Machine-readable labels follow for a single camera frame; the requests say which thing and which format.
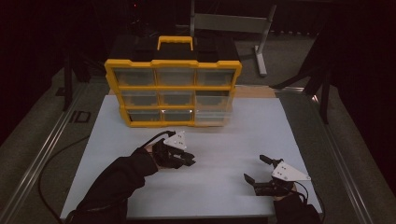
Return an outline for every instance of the gray floor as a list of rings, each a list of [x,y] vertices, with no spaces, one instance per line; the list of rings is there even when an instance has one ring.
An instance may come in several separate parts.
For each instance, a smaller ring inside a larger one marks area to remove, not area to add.
[[[268,76],[260,77],[252,57],[252,47],[258,43],[256,37],[236,41],[243,63],[238,79],[240,85],[273,85],[296,75],[314,39],[299,35],[270,35],[265,48],[264,60]],[[56,223],[50,212],[39,200],[37,185],[23,185],[22,178],[37,154],[44,147],[53,148],[53,153],[90,134],[95,118],[108,86],[103,77],[94,77],[88,84],[75,83],[73,111],[90,112],[87,123],[71,120],[71,113],[63,113],[64,99],[55,96],[62,87],[63,71],[53,78],[53,85],[35,104],[30,113],[15,129],[0,148],[0,223]],[[294,83],[303,87],[307,79]],[[336,88],[331,88],[329,102],[329,125],[318,117],[317,105],[309,97],[292,91],[280,91],[276,96],[285,108],[290,127],[300,148],[306,167],[313,178],[318,195],[322,198],[325,223],[394,223],[396,200],[379,173],[359,131],[342,105]],[[58,119],[67,118],[61,125],[62,134],[51,131]],[[53,144],[46,141],[49,136]],[[68,190],[78,168],[79,160],[87,141],[63,151],[46,168],[42,175],[42,190],[49,204],[60,214]],[[37,176],[26,176],[35,181]],[[25,197],[12,198],[16,190]],[[6,214],[13,214],[6,219]],[[261,218],[233,220],[190,220],[188,223],[261,223]],[[177,223],[174,220],[161,223]]]

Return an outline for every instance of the metal stand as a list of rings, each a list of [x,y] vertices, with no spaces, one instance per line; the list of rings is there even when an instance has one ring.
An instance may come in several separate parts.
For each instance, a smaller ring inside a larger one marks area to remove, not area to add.
[[[195,13],[195,0],[191,0],[190,34],[194,36],[195,29],[234,31],[261,34],[259,46],[254,47],[257,64],[261,77],[267,76],[262,50],[271,28],[271,23],[276,11],[275,3],[272,4],[267,18],[238,17],[214,14]]]

